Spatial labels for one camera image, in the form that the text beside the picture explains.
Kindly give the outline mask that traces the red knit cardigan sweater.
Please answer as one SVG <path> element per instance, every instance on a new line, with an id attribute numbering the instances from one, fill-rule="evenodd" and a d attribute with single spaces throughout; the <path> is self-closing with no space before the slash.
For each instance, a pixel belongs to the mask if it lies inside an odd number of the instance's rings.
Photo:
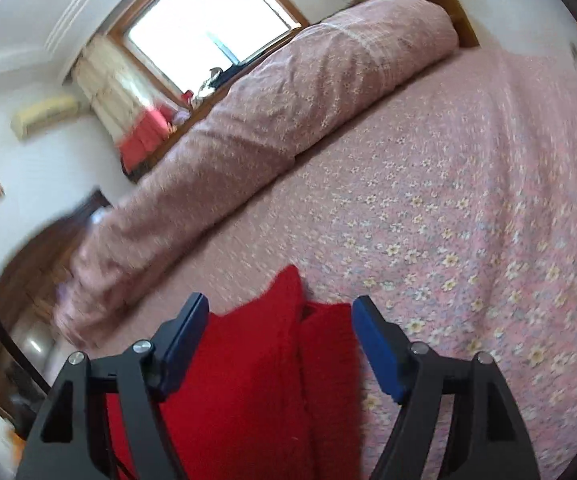
<path id="1" fill-rule="evenodd" d="M 287 266 L 211 315 L 160 414 L 192 479 L 358 479 L 361 366 L 349 304 L 305 296 Z"/>

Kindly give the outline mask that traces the clothes pile on windowsill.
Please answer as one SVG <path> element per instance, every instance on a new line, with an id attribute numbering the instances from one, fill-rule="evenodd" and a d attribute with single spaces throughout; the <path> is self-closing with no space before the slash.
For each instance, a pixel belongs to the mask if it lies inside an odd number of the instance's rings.
<path id="1" fill-rule="evenodd" d="M 200 85 L 200 88 L 198 88 L 192 96 L 192 109 L 195 110 L 195 108 L 202 105 L 209 96 L 212 96 L 227 82 L 235 76 L 238 76 L 238 74 L 245 70 L 246 67 L 247 63 L 238 63 L 231 65 L 226 70 L 223 70 L 220 67 L 211 68 L 209 77 Z"/>

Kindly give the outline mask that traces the dark wooden headboard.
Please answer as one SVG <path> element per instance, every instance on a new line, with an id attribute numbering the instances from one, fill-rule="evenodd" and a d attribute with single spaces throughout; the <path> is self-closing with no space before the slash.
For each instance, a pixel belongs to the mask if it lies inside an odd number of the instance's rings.
<path id="1" fill-rule="evenodd" d="M 0 320 L 14 340 L 20 330 L 52 326 L 58 286 L 70 278 L 70 258 L 98 209 L 110 201 L 98 188 L 73 211 L 47 224 L 20 246 L 0 273 Z M 0 343 L 0 414 L 12 412 L 6 370 L 12 362 Z"/>

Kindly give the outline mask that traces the pink floral bed sheet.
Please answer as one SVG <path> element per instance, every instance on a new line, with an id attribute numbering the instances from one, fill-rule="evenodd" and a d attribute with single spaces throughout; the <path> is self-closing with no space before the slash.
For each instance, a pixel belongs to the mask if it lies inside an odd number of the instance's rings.
<path id="1" fill-rule="evenodd" d="M 577 66 L 485 49 L 433 66 L 208 233 L 102 352 L 191 292 L 236 308 L 287 264 L 314 299 L 367 295 L 445 356 L 490 353 L 559 477 L 577 454 Z"/>

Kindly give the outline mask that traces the cream and red curtain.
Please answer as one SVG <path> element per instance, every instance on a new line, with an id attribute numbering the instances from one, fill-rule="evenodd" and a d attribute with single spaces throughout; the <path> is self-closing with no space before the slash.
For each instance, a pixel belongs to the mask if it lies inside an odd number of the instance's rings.
<path id="1" fill-rule="evenodd" d="M 96 35 L 89 41 L 70 74 L 110 134 L 126 174 L 136 171 L 174 132 L 180 106 L 106 37 Z"/>

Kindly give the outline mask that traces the pink floral duvet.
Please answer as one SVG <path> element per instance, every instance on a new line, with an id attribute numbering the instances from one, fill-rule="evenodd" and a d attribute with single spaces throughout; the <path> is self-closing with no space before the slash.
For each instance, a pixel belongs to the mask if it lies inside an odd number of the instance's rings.
<path id="1" fill-rule="evenodd" d="M 54 310 L 57 330 L 96 346 L 203 232 L 458 45 L 449 14 L 426 0 L 367 0 L 299 32 L 90 229 Z"/>

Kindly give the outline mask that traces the wooden framed window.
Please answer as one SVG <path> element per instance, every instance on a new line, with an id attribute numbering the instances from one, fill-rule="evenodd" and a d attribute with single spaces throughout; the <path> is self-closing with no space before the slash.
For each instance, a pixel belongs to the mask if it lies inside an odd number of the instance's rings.
<path id="1" fill-rule="evenodd" d="M 291 0 L 128 0 L 105 36 L 189 108 L 211 70 L 243 68 L 309 25 Z"/>

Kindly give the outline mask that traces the cream wall air conditioner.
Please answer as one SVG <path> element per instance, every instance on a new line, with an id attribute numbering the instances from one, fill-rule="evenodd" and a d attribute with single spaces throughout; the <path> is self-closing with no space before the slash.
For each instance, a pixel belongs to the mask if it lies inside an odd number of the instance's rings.
<path id="1" fill-rule="evenodd" d="M 11 128 L 18 140 L 25 140 L 58 122 L 77 117 L 81 109 L 82 104 L 75 96 L 61 94 L 16 112 L 12 117 Z"/>

